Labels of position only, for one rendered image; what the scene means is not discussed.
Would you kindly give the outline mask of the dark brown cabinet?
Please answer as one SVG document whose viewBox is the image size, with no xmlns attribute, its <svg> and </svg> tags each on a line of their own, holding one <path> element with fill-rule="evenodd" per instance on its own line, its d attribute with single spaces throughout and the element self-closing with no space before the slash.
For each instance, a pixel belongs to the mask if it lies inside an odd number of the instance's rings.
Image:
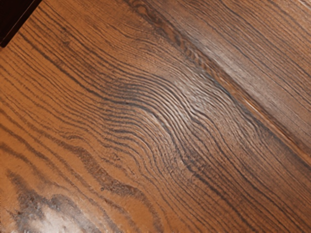
<svg viewBox="0 0 311 233">
<path fill-rule="evenodd" d="M 5 48 L 42 0 L 0 0 L 0 47 Z"/>
</svg>

